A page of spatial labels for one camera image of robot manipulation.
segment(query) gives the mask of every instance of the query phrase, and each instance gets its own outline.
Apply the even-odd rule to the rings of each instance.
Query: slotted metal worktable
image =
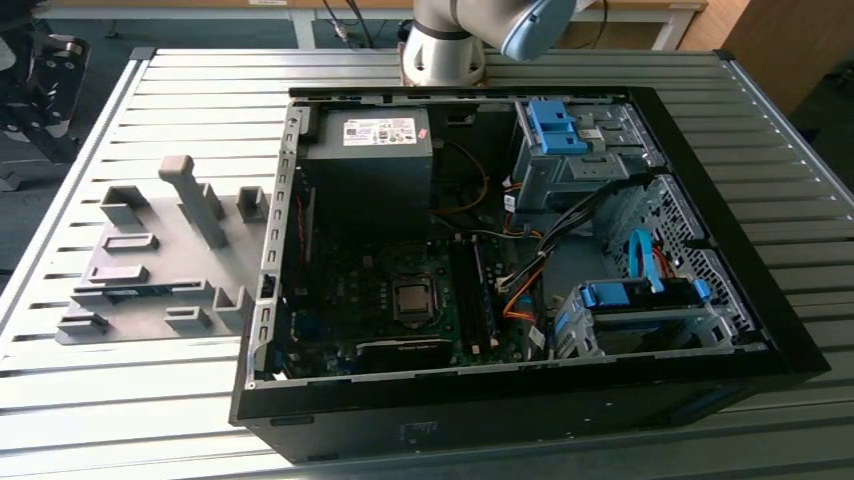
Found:
[[[55,324],[101,233],[107,187],[173,194],[160,157],[189,154],[219,194],[244,184],[272,191],[288,87],[395,85],[398,55],[136,58],[0,300],[0,477],[276,478],[400,467],[447,478],[854,478],[854,207],[737,64],[703,53],[574,51],[530,65],[491,56],[490,77],[658,88],[833,371],[679,430],[292,467],[227,423],[237,337],[64,347]]]

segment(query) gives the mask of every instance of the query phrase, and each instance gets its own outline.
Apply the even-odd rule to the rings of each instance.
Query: ventilation hole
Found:
[[[717,342],[723,340],[723,332],[721,331],[721,327],[714,327],[711,329],[711,334],[714,335]]]
[[[272,294],[276,291],[276,277],[264,274],[261,278],[261,298],[272,298]]]

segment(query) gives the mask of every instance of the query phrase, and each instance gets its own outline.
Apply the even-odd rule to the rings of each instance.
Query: wooden cabinet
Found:
[[[790,114],[854,48],[851,0],[710,0],[680,50],[730,50]]]

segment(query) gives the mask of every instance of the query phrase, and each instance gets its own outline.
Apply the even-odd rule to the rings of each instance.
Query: power supply label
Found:
[[[344,146],[414,145],[414,118],[358,118],[344,122]]]

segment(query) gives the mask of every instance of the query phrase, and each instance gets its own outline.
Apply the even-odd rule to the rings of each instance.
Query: motherboard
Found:
[[[499,321],[502,241],[318,241],[284,351],[300,377],[523,360],[526,325]]]

